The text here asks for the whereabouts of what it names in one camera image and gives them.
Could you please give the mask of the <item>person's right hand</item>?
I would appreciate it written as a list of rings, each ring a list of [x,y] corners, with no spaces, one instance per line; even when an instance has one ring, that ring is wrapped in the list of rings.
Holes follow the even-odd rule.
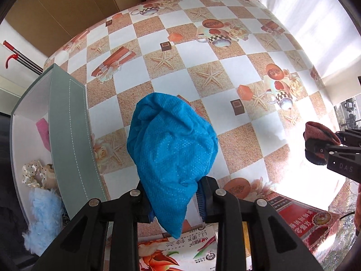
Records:
[[[356,227],[356,234],[359,235],[361,231],[361,184],[359,184],[357,192],[356,209],[354,214],[354,224]]]

